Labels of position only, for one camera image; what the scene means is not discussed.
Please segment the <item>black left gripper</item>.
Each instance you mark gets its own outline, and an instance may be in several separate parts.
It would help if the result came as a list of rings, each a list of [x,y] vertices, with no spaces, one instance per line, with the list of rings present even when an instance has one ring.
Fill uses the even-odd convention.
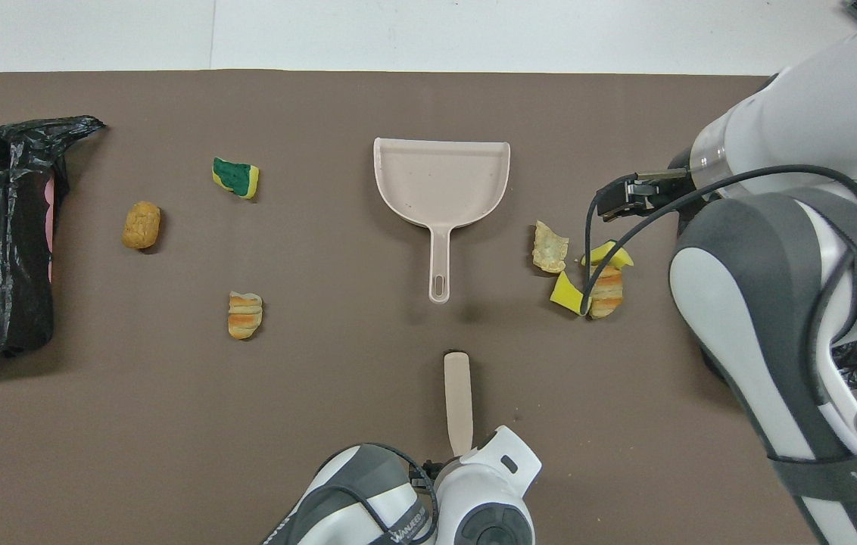
[[[433,489],[446,465],[448,461],[436,462],[431,459],[427,459],[421,465],[409,462],[409,483],[415,489]]]

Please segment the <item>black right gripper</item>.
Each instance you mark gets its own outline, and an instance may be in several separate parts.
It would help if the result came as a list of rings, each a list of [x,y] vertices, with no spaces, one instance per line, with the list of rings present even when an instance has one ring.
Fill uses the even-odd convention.
[[[639,173],[630,173],[620,177],[620,182],[623,193],[607,193],[599,199],[599,217],[604,222],[627,216],[646,217],[694,190],[688,168],[660,170],[649,180],[641,179]]]

